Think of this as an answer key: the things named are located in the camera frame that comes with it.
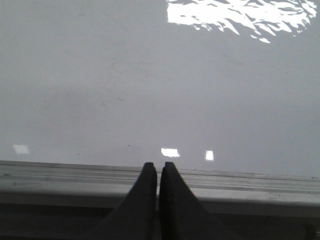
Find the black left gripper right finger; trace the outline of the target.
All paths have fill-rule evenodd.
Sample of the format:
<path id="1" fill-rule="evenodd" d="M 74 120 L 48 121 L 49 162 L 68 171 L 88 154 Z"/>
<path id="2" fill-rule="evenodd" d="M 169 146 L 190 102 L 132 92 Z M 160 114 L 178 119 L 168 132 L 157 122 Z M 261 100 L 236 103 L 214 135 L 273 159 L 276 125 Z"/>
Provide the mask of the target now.
<path id="1" fill-rule="evenodd" d="M 184 182 L 173 162 L 166 162 L 159 189 L 159 221 L 163 240 L 239 240 L 211 217 Z"/>

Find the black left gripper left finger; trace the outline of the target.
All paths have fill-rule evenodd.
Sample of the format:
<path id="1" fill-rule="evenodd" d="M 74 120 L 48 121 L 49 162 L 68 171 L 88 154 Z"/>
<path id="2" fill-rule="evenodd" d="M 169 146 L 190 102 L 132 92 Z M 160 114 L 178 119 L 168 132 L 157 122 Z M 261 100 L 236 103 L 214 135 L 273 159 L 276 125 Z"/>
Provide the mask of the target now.
<path id="1" fill-rule="evenodd" d="M 121 204 L 83 240 L 150 240 L 157 192 L 157 172 L 146 162 L 140 175 Z"/>

